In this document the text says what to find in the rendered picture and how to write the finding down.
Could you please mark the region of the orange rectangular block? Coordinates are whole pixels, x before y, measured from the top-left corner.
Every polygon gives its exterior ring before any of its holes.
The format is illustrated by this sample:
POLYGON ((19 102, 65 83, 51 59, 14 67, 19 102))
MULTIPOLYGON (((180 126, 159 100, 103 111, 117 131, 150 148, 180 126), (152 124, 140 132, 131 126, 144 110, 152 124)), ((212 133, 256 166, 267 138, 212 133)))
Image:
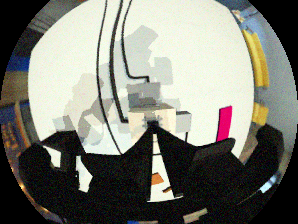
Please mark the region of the orange rectangular block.
POLYGON ((152 175, 152 185, 157 185, 160 183, 164 183, 164 180, 161 179, 161 175, 158 175, 157 173, 153 173, 152 175))

